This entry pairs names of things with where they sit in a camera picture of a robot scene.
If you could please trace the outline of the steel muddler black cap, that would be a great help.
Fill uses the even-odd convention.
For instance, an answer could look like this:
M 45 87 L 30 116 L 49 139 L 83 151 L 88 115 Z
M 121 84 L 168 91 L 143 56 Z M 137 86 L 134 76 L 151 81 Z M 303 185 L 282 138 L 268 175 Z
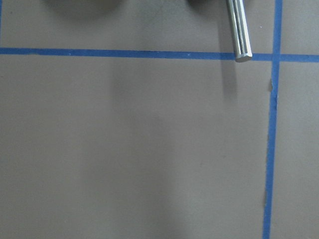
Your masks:
M 252 59 L 251 43 L 243 0 L 227 0 L 235 61 L 243 63 Z

